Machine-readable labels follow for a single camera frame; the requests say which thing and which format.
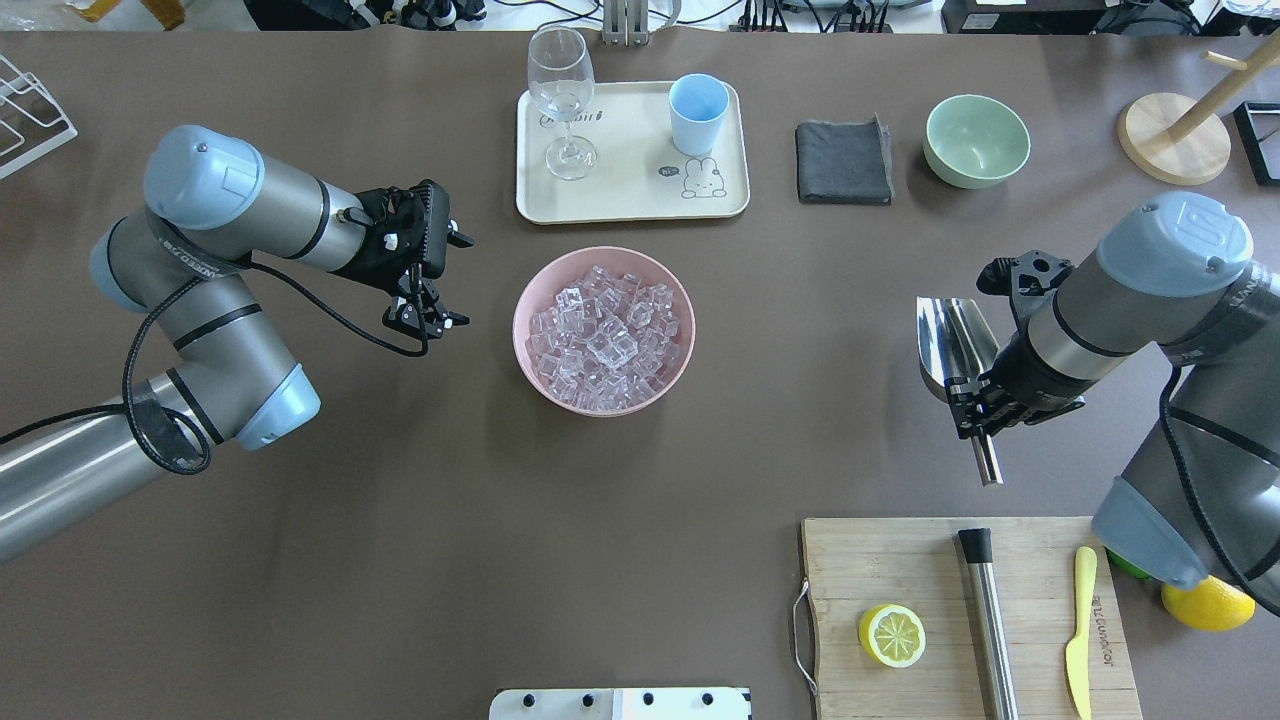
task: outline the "brown table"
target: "brown table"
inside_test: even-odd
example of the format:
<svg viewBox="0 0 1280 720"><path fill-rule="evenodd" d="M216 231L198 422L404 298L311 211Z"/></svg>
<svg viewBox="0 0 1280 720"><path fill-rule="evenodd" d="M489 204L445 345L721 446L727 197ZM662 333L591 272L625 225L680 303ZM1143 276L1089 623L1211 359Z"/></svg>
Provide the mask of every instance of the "brown table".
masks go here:
<svg viewBox="0 0 1280 720"><path fill-rule="evenodd" d="M755 717L801 719L787 628L801 519L1092 514L1155 418L1158 352L1087 409L1002 433L1009 484L983 489L916 373L914 297L975 295L998 255L1082 260L1170 190L1123 156L1120 109L1202 94L1224 70L1199 50L1243 55L1251 41L678 31L596 46L602 82L699 69L737 88L751 204L717 222L535 227L513 202L526 38L0 36L81 128L0 182L0 428L118 387L138 318L97 295L86 258L141 204L147 155L173 126L244 137L352 191L431 177L477 241L439 283L474 324L425 360L251 278L320 415L253 455L220 447L204 475L156 482L0 568L0 716L465 719L498 688L736 684ZM924 165L924 118L956 92L1025 118L1032 159L1005 186L957 191ZM1247 95L1275 100L1280 72ZM893 133L893 205L800 205L795 126L873 113ZM1280 264L1280 202L1242 154L1201 191ZM539 268L603 243L666 263L699 320L680 384L616 420L536 395L508 336ZM376 325L379 293L294 274ZM1005 336L1004 304L982 304ZM154 341L140 375L172 363ZM1147 717L1275 714L1280 621L1197 634L1152 587L1119 585Z"/></svg>

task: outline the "gray cloth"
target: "gray cloth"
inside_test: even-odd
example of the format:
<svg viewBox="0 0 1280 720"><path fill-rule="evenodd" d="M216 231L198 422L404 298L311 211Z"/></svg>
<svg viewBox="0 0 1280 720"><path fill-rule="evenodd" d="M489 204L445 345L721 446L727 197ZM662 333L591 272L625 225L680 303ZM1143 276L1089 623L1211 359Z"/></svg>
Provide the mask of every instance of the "gray cloth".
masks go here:
<svg viewBox="0 0 1280 720"><path fill-rule="evenodd" d="M796 127L796 186L801 202L888 205L893 200L888 128L805 120Z"/></svg>

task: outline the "white wire rack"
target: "white wire rack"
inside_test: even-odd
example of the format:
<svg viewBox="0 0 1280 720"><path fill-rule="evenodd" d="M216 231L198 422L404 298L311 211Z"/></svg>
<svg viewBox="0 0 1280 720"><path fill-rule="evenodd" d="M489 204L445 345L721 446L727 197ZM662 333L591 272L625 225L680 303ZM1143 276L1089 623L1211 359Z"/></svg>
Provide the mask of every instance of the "white wire rack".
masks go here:
<svg viewBox="0 0 1280 720"><path fill-rule="evenodd" d="M0 179L76 137L49 90L0 55Z"/></svg>

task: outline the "cutting board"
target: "cutting board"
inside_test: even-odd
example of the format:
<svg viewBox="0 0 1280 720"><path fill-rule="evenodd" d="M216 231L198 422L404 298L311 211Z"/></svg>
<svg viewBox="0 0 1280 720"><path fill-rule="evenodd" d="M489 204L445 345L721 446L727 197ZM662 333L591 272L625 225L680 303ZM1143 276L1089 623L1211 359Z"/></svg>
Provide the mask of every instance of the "cutting board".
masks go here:
<svg viewBox="0 0 1280 720"><path fill-rule="evenodd" d="M1098 552L1089 629L1089 685L1097 720L1140 719L1111 570L1088 518L877 518L804 521L813 610L818 720L984 720L982 635L955 539L991 528L996 587L1024 719L1076 717L1064 648L1075 632L1075 548ZM925 652L901 670L858 642L858 618L896 602L924 623Z"/></svg>

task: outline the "pink bowl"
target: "pink bowl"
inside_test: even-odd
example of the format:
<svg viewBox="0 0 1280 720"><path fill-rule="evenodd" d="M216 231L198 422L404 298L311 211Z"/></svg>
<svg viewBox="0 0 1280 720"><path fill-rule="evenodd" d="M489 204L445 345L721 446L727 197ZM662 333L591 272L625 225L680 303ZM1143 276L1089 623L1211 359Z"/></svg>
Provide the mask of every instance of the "pink bowl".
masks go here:
<svg viewBox="0 0 1280 720"><path fill-rule="evenodd" d="M581 278L591 269L591 265L599 265L613 273L614 275L621 275L625 273L631 273L640 278L645 284L667 283L667 287L672 290L675 300L672 301L672 313L680 318L680 331L676 337L672 338L682 350L680 363L676 365L676 373L672 375L671 380L658 391L657 395L649 400L632 405L625 410L613 411L598 411L598 410L582 410L580 407L573 407L567 402L561 402L552 397L550 392L543 387L540 379L538 379L538 373L534 370L534 359L529 354L529 323L530 319L536 313L556 305L556 293L568 287L573 281ZM579 415L589 415L591 418L614 418L618 415L628 415L636 410L648 407L655 402L659 397L667 393L680 375L685 373L685 368L689 365L689 357L694 352L694 336L696 334L696 325L694 322L694 306L689 302L689 293L685 292L685 286L680 284L676 275L671 274L662 263L658 263L653 258L636 252L635 250L627 250L626 247L584 247L582 250L575 250L568 255L562 255L553 260L549 265L543 268L534 275L534 279L529 281L525 286L525 291L520 293L520 301L516 302L516 316L511 323L511 342L516 347L516 361L520 363L520 369L524 370L525 377L532 383L538 392L543 393L543 397L550 400L556 405L566 410L572 410Z"/></svg>

